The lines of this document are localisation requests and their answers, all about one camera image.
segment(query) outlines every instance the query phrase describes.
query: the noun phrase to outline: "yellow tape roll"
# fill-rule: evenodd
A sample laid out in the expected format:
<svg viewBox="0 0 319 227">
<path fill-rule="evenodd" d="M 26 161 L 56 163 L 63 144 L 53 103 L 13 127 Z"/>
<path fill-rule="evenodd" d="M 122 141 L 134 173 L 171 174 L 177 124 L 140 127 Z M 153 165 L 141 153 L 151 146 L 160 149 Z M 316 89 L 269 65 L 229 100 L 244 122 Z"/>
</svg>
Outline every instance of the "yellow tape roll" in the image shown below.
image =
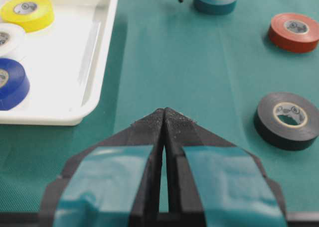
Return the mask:
<svg viewBox="0 0 319 227">
<path fill-rule="evenodd" d="M 5 22 L 14 23 L 26 32 L 41 30 L 54 21 L 52 3 L 49 0 L 11 0 L 1 9 Z"/>
</svg>

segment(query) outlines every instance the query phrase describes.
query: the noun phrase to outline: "plastic tray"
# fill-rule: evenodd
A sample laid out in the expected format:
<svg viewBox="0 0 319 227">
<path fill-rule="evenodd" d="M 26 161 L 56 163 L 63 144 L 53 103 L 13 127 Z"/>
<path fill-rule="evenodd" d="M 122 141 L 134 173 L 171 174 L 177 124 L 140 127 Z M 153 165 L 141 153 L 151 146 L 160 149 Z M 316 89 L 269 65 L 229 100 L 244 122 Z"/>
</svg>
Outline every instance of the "plastic tray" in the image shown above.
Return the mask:
<svg viewBox="0 0 319 227">
<path fill-rule="evenodd" d="M 51 1 L 54 23 L 27 34 L 30 92 L 1 124 L 77 125 L 99 102 L 118 0 Z"/>
</svg>

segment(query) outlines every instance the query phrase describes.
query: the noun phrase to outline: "white tape roll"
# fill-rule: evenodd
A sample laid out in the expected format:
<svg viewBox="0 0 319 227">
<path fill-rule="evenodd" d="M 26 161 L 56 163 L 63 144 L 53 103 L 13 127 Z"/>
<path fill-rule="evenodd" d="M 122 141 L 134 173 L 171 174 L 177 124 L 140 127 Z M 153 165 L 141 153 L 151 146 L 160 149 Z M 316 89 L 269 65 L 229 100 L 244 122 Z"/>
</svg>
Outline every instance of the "white tape roll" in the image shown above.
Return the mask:
<svg viewBox="0 0 319 227">
<path fill-rule="evenodd" d="M 0 23 L 0 58 L 21 61 L 25 53 L 26 34 L 16 24 Z"/>
</svg>

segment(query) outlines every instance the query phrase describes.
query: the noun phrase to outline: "green table surface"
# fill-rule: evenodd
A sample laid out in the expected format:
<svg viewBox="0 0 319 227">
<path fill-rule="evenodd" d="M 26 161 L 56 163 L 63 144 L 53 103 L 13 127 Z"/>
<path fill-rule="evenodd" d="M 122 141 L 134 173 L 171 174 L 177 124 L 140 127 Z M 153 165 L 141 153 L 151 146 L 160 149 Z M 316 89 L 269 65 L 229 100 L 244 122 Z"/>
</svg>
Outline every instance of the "green table surface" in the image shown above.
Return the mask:
<svg viewBox="0 0 319 227">
<path fill-rule="evenodd" d="M 288 211 L 319 211 L 319 140 L 304 151 L 279 150 L 252 122 L 269 92 L 296 93 L 319 107 L 319 49 L 289 53 L 266 38 L 274 15 L 319 20 L 318 8 L 318 0 L 238 0 L 232 14 L 209 16 L 192 0 L 119 0 L 98 107 L 75 127 L 0 126 L 0 212 L 38 211 L 70 156 L 160 107 L 259 156 Z"/>
</svg>

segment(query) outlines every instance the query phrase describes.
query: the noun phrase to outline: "red tape roll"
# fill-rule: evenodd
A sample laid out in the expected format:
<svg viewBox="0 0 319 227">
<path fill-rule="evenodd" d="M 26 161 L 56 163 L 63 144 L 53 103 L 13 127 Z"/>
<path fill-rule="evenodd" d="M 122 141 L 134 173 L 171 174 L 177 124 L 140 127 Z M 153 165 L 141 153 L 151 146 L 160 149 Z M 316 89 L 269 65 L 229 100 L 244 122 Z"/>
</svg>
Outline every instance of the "red tape roll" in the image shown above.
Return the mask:
<svg viewBox="0 0 319 227">
<path fill-rule="evenodd" d="M 319 24 L 302 14 L 278 14 L 271 20 L 268 36 L 282 49 L 306 53 L 313 51 L 318 44 Z"/>
</svg>

